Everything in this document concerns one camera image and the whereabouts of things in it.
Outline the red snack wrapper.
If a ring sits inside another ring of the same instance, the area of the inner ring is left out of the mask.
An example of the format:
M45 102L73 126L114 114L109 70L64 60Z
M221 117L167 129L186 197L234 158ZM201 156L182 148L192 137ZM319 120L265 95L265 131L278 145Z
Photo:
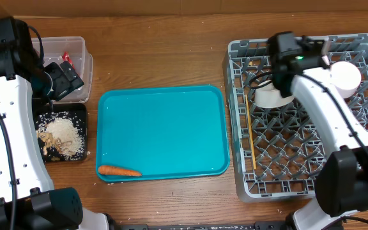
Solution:
M65 63L65 65L67 67L72 67L73 69L75 69L75 66L72 62L72 59L71 59L69 53L64 52L63 55L62 55L62 59L63 59L63 62Z

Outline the orange carrot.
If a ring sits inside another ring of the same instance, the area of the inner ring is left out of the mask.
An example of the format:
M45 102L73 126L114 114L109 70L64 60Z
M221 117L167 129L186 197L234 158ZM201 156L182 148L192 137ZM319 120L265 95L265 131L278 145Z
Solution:
M106 176L128 176L128 177L140 177L142 174L138 171L124 169L120 167L114 167L111 165L101 165L98 168L98 172Z

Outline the white bowl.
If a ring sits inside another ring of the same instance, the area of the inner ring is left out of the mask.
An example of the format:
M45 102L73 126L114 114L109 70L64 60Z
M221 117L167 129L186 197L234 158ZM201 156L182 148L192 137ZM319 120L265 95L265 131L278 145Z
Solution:
M283 98L270 80L260 83L259 86L261 88L256 89L254 97L254 102L258 107L265 109L282 107L295 99L294 96Z

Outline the wooden chopstick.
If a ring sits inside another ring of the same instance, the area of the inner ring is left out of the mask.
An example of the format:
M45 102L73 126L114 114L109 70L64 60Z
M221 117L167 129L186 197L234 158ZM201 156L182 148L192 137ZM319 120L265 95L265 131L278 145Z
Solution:
M247 113L247 125L248 125L248 132L249 132L249 143L250 143L250 150L251 150L251 159L252 159L252 166L253 170L257 169L256 166L256 157L255 157L255 151L254 151L254 143L253 143L253 132L252 132L252 122L250 117L250 107L249 107L249 100L246 94L244 94L245 99L245 108Z

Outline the pink small bowl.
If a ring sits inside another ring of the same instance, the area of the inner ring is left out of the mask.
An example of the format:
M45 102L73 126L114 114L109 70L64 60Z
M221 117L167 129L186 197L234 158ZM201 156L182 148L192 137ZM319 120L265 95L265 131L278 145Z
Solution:
M331 81L343 98L354 95L361 83L360 70L347 61L339 61L330 67Z

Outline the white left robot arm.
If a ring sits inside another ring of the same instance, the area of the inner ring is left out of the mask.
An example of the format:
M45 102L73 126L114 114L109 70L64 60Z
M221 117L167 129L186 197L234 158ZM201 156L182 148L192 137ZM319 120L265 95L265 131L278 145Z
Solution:
M83 85L69 62L45 65L35 29L0 19L0 229L115 229L106 213L82 206L77 191L56 189L43 163L33 108Z

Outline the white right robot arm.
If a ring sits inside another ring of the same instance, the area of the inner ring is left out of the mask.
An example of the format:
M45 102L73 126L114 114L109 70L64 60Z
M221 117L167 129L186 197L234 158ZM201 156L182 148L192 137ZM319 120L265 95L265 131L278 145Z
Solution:
M360 77L349 62L330 64L329 42L281 32L267 40L271 80L254 87L262 108L298 100L320 135L326 163L315 180L315 196L287 217L286 229L340 229L368 210L368 131L354 117L342 87Z

